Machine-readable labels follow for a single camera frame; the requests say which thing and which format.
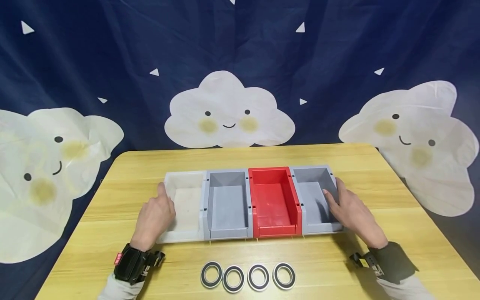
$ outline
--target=left hand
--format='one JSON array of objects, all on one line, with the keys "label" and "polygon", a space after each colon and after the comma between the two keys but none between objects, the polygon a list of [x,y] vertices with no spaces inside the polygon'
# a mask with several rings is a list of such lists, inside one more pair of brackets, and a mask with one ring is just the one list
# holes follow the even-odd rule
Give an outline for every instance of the left hand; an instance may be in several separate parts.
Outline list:
[{"label": "left hand", "polygon": [[175,205],[167,196],[163,182],[157,185],[157,197],[150,198],[142,206],[137,218],[135,232],[130,246],[140,251],[148,251],[164,233],[175,218]]}]

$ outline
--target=metal ring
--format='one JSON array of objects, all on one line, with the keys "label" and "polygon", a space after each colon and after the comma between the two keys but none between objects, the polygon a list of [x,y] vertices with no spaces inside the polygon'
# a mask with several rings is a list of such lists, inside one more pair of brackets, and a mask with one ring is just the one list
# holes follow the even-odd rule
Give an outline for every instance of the metal ring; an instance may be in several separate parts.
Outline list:
[{"label": "metal ring", "polygon": [[[218,276],[214,281],[208,281],[206,278],[207,270],[210,268],[215,268],[218,272]],[[217,262],[207,262],[204,265],[202,272],[200,273],[200,281],[202,282],[203,286],[206,288],[216,287],[220,283],[220,281],[222,281],[222,278],[223,278],[222,266],[220,266],[220,264]]]},{"label": "metal ring", "polygon": [[[228,275],[230,272],[237,272],[237,274],[240,276],[240,282],[234,287],[228,283]],[[244,284],[245,284],[245,274],[243,273],[243,271],[240,269],[239,266],[231,265],[230,267],[225,269],[225,273],[223,274],[223,287],[227,292],[232,294],[237,293],[242,289]]]},{"label": "metal ring", "polygon": [[[288,281],[287,283],[283,283],[282,281],[280,281],[280,279],[278,279],[278,271],[280,269],[285,269],[290,274],[290,281]],[[293,268],[291,265],[287,263],[279,263],[273,269],[273,281],[275,282],[275,285],[278,288],[284,289],[284,290],[291,289],[295,285],[295,280],[296,280],[295,271],[293,271]]]},{"label": "metal ring", "polygon": [[[259,270],[260,272],[262,272],[264,274],[265,281],[260,285],[255,284],[255,282],[253,281],[252,275],[255,272],[255,270]],[[248,271],[247,281],[248,281],[248,285],[252,289],[254,289],[258,292],[261,292],[261,291],[265,290],[267,288],[268,284],[270,283],[270,274],[268,273],[268,270],[267,270],[267,268],[265,268],[264,265],[254,264],[253,266],[250,267],[250,270]]]}]

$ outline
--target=gray sleeve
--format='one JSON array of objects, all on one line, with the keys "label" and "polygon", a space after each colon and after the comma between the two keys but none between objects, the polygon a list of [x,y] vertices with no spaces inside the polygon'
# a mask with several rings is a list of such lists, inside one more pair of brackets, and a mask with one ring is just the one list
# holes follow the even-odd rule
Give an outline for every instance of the gray sleeve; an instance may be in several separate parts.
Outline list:
[{"label": "gray sleeve", "polygon": [[418,278],[414,275],[400,281],[400,284],[377,279],[392,300],[434,300]]},{"label": "gray sleeve", "polygon": [[113,274],[107,279],[107,285],[97,300],[135,300],[142,290],[144,282],[130,285],[128,282],[116,280]]}]

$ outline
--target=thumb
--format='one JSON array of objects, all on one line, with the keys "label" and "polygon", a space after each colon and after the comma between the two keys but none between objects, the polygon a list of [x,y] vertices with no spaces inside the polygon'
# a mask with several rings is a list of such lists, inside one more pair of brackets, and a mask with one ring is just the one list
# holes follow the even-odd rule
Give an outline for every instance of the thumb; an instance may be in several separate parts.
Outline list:
[{"label": "thumb", "polygon": [[324,191],[325,199],[328,202],[328,206],[330,207],[330,210],[333,212],[334,210],[336,211],[337,209],[339,209],[340,206],[337,204],[337,202],[335,202],[335,199],[333,198],[332,194],[326,189],[323,189],[323,191]]}]

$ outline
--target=hand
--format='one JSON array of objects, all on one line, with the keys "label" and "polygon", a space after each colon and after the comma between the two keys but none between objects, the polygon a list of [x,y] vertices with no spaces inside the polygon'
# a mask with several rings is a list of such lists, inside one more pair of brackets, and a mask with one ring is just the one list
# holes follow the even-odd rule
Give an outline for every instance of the hand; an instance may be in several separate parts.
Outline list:
[{"label": "hand", "polygon": [[335,218],[355,232],[368,247],[377,249],[385,247],[388,244],[387,237],[362,200],[354,192],[347,190],[340,178],[336,179],[336,187],[340,204],[337,204],[332,194],[324,189],[325,198]]},{"label": "hand", "polygon": [[164,233],[175,218],[175,206],[167,196],[163,182],[156,187],[157,197],[144,203],[137,218],[135,232],[130,246],[140,251],[148,251],[156,239]]}]

